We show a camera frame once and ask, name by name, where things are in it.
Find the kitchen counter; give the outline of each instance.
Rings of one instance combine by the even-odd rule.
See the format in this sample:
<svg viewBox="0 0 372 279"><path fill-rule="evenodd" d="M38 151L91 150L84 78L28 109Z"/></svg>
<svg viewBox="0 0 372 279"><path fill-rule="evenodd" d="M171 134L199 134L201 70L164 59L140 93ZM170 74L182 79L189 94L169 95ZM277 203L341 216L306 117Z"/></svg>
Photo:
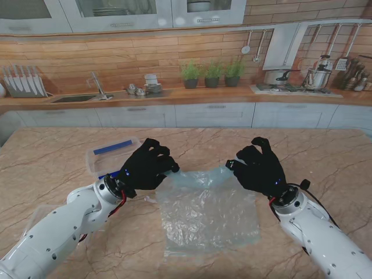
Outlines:
<svg viewBox="0 0 372 279"><path fill-rule="evenodd" d="M107 108L118 106L148 106L148 105L177 105L188 103L219 103L219 102L283 102L283 103L333 103L340 105L372 106L372 92L354 92L333 89L343 98L319 96L272 96L256 95L249 86L239 87L199 87L193 90L173 88L164 91L160 97L128 96L126 92L117 92L108 101L85 101L70 103L51 103L56 96L49 98L3 98L0 99L0 113L9 110L50 110L50 109L84 109Z"/></svg>
<svg viewBox="0 0 372 279"><path fill-rule="evenodd" d="M68 193L93 183L88 148L128 135L156 138L184 171L224 164L253 137L270 139L287 181L312 182L310 190L340 227L372 258L372 142L359 130L258 130L203 128L22 128L0 153L0 257L16 243L38 205L62 204ZM324 278L300 246L280 228L257 196L262 239L199 259L163 257L159 205L138 191L50 278Z"/></svg>

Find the white robotic arm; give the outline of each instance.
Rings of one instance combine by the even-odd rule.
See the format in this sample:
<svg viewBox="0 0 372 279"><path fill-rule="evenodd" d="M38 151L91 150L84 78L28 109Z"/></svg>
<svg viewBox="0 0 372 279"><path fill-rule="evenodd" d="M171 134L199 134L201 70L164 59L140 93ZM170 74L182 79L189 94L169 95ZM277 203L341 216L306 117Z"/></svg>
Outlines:
<svg viewBox="0 0 372 279"><path fill-rule="evenodd" d="M80 235L98 230L125 196L108 176L67 197L0 261L0 279L42 279L76 248Z"/></svg>
<svg viewBox="0 0 372 279"><path fill-rule="evenodd" d="M273 204L283 230L326 274L326 278L372 279L372 262L335 224L328 213L296 188L286 205Z"/></svg>

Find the white cabinet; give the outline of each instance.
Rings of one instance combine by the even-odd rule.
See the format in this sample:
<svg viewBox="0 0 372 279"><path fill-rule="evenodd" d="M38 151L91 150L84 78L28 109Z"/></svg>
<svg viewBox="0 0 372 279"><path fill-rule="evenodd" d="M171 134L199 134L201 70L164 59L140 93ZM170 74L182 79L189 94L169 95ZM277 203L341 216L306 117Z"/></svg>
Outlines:
<svg viewBox="0 0 372 279"><path fill-rule="evenodd" d="M0 146L2 146L8 138L19 127L25 126L22 118L14 111L6 112L0 116Z"/></svg>
<svg viewBox="0 0 372 279"><path fill-rule="evenodd" d="M94 109L22 110L17 113L27 126L101 127Z"/></svg>
<svg viewBox="0 0 372 279"><path fill-rule="evenodd" d="M60 0L74 32L172 28L171 0Z"/></svg>
<svg viewBox="0 0 372 279"><path fill-rule="evenodd" d="M0 0L0 34L71 33L58 0Z"/></svg>
<svg viewBox="0 0 372 279"><path fill-rule="evenodd" d="M339 105L329 128L359 128L372 137L372 107Z"/></svg>
<svg viewBox="0 0 372 279"><path fill-rule="evenodd" d="M242 24L246 0L171 0L173 27Z"/></svg>
<svg viewBox="0 0 372 279"><path fill-rule="evenodd" d="M95 109L103 127L175 127L173 105Z"/></svg>
<svg viewBox="0 0 372 279"><path fill-rule="evenodd" d="M337 105L257 103L252 128L327 128Z"/></svg>
<svg viewBox="0 0 372 279"><path fill-rule="evenodd" d="M255 103L176 105L177 127L251 127Z"/></svg>

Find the stove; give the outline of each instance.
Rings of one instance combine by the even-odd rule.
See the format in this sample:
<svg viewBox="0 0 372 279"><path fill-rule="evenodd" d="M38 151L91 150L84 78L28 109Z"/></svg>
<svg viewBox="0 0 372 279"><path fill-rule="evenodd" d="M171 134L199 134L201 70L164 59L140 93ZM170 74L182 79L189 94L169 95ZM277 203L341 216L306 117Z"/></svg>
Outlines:
<svg viewBox="0 0 372 279"><path fill-rule="evenodd" d="M308 89L301 85L292 84L256 84L251 85L251 89L255 94L269 94L269 95L301 95L301 96L324 96L343 98L342 95L333 93L327 88L323 89Z"/></svg>

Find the faucet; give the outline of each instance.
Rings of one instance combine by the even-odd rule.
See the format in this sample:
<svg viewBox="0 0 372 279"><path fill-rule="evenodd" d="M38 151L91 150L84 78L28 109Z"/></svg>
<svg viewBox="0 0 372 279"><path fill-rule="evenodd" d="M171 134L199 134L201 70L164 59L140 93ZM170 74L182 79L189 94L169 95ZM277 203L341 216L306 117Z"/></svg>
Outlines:
<svg viewBox="0 0 372 279"><path fill-rule="evenodd" d="M89 87L91 87L90 81L91 80L94 81L95 85L97 86L98 92L101 95L99 97L99 100L108 100L108 99L110 99L110 98L107 97L106 93L102 89L101 84L100 84L100 82L98 80L97 75L94 72L91 72L91 75L92 75L92 77L87 79L87 84L89 85Z"/></svg>

